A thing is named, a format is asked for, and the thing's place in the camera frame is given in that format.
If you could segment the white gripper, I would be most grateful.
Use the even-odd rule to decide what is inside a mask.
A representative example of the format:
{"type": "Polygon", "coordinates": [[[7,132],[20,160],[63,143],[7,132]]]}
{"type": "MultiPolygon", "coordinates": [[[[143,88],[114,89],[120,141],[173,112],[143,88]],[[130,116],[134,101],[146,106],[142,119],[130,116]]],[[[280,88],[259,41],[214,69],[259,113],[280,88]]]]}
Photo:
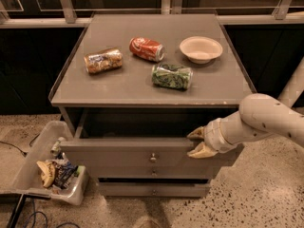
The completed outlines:
{"type": "Polygon", "coordinates": [[[208,125],[200,126],[187,135],[190,140],[203,140],[187,155],[194,159],[211,158],[217,153],[226,153],[237,147],[236,144],[227,142],[221,132],[220,118],[211,121],[208,125]]]}

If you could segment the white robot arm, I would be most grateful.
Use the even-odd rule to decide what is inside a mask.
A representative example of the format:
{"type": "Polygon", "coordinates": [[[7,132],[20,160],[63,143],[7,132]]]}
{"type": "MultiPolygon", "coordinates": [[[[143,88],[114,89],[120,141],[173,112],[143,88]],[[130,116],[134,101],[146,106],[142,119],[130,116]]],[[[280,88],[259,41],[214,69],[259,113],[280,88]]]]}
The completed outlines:
{"type": "Polygon", "coordinates": [[[278,99],[251,94],[240,102],[237,112],[192,131],[187,138],[200,143],[187,155],[194,159],[210,158],[231,151],[240,143],[256,142],[274,134],[304,146],[304,116],[292,110],[303,90],[304,59],[278,99]]]}

